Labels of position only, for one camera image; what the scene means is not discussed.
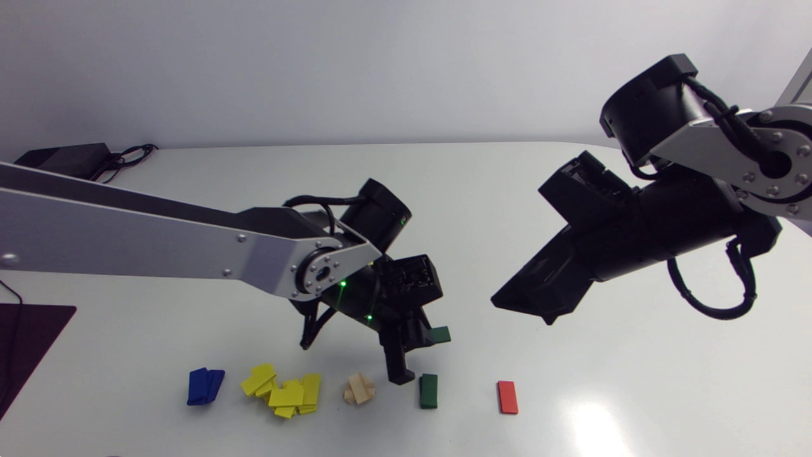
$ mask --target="dark mat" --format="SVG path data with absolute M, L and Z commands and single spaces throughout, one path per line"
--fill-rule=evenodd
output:
M 12 345 L 11 337 L 17 312 L 20 311 L 19 306 L 17 303 L 0 303 L 0 420 L 76 312 L 76 307 L 23 305 L 16 339 Z M 9 358 L 11 379 L 6 370 Z

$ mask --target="block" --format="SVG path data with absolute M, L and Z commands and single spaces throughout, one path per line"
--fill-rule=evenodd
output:
M 519 404 L 516 402 L 516 386 L 513 381 L 499 381 L 499 409 L 502 414 L 519 414 Z
M 451 333 L 448 331 L 448 327 L 437 327 L 429 330 L 429 337 L 435 343 L 451 341 Z
M 274 410 L 274 414 L 284 417 L 285 419 L 290 419 L 296 414 L 296 407 L 278 407 Z
M 222 379 L 226 376 L 225 370 L 207 370 L 206 380 L 208 389 L 206 390 L 206 403 L 211 403 L 217 398 L 217 392 L 220 391 Z
M 361 378 L 360 373 L 356 373 L 349 378 L 350 382 L 350 389 L 352 390 L 352 396 L 355 397 L 356 403 L 359 405 L 363 402 L 372 398 L 366 391 L 366 387 L 364 386 L 364 380 Z
M 302 377 L 302 388 L 304 389 L 304 405 L 316 405 L 318 403 L 318 389 L 322 383 L 322 375 L 318 373 L 308 373 Z
M 260 387 L 274 376 L 276 376 L 274 366 L 270 363 L 263 363 L 262 365 L 251 368 L 251 376 L 245 381 L 242 381 L 240 387 L 242 387 L 246 395 L 254 395 Z
M 187 405 L 198 406 L 206 404 L 209 382 L 205 372 L 205 368 L 189 372 L 189 396 L 186 400 Z
M 282 389 L 270 391 L 269 407 L 300 407 L 305 398 L 305 389 L 298 379 L 285 381 Z
M 437 407 L 437 375 L 426 373 L 420 376 L 420 408 Z
M 257 397 L 267 397 L 268 395 L 270 395 L 271 390 L 276 390 L 278 388 L 279 386 L 276 385 L 276 376 L 274 376 L 270 378 L 268 382 L 263 384 L 262 387 L 257 389 L 257 391 L 254 392 L 254 395 L 256 395 Z
M 316 411 L 316 405 L 303 405 L 297 408 L 300 415 Z

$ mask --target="white wall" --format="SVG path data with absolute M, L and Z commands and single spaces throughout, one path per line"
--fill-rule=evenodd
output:
M 812 43 L 810 13 L 808 0 L 3 0 L 0 159 L 87 141 L 601 141 L 606 98 L 670 53 L 730 102 L 770 106 Z

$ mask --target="wooden block pile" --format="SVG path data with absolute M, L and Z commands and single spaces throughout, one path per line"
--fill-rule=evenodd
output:
M 349 377 L 344 388 L 344 401 L 353 404 L 362 404 L 375 396 L 375 384 L 366 376 L 356 373 Z
M 309 373 L 300 380 L 283 382 L 280 388 L 276 383 L 274 366 L 264 363 L 251 368 L 251 376 L 240 387 L 246 395 L 262 398 L 275 415 L 290 419 L 297 412 L 302 415 L 316 411 L 321 383 L 322 375 Z

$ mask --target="blue block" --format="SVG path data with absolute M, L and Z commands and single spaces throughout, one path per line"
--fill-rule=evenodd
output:
M 208 377 L 208 389 L 206 390 L 205 402 L 211 403 L 217 398 L 217 392 L 220 390 L 222 379 L 226 376 L 224 370 L 209 370 L 206 373 Z
M 200 406 L 213 402 L 217 398 L 224 376 L 226 372 L 223 370 L 200 368 L 189 372 L 189 398 L 186 404 Z

